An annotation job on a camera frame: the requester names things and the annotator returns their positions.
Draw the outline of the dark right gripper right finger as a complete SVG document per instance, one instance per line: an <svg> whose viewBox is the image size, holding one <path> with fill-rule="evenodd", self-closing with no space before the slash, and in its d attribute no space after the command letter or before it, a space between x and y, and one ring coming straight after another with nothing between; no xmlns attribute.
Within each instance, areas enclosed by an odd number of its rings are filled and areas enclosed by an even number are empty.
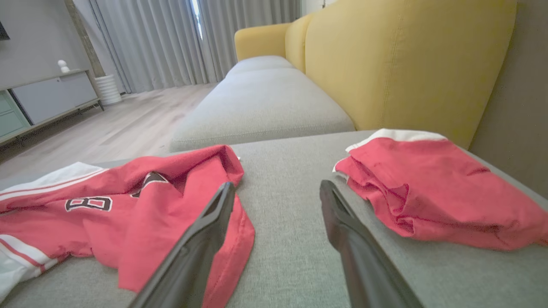
<svg viewBox="0 0 548 308"><path fill-rule="evenodd" d="M328 240L341 256L351 306L422 307L403 275L332 181L321 181L320 199Z"/></svg>

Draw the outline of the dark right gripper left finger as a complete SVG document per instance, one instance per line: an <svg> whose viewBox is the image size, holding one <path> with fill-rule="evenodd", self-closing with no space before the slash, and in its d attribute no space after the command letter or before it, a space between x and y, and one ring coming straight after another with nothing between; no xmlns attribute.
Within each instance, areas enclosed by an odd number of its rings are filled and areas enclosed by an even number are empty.
<svg viewBox="0 0 548 308"><path fill-rule="evenodd" d="M135 296L130 308L200 308L215 254L225 242L235 201L233 183L222 184Z"/></svg>

